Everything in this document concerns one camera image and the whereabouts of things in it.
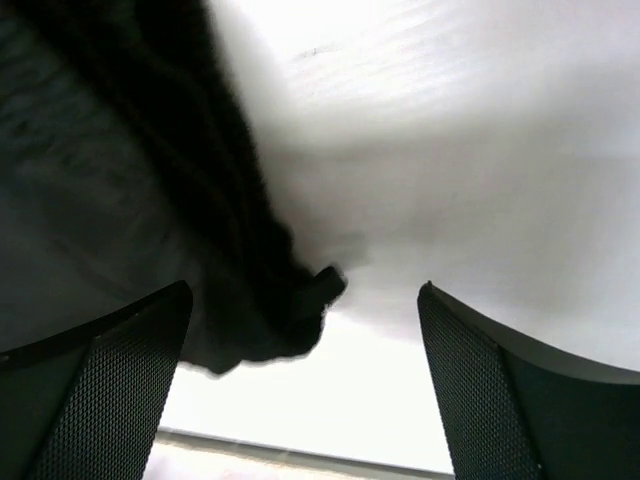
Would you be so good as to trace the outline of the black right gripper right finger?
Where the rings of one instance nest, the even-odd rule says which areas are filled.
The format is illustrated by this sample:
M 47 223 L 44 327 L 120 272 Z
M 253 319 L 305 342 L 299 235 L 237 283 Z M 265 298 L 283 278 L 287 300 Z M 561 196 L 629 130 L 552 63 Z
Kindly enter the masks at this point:
M 639 374 L 420 289 L 422 338 L 458 479 L 636 479 Z

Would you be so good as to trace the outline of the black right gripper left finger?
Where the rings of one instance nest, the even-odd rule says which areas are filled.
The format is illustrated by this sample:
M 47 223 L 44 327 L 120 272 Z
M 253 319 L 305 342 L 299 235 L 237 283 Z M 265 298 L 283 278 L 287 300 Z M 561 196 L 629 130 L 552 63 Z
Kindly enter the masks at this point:
M 192 305 L 179 281 L 2 353 L 2 478 L 142 478 Z

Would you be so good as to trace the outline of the black shorts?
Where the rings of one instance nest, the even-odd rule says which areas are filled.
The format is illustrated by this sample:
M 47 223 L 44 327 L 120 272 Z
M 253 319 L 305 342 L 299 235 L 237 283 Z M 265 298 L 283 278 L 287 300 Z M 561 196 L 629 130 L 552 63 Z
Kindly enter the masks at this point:
M 1 345 L 183 280 L 182 359 L 308 354 L 345 282 L 274 214 L 201 1 L 1 5 Z

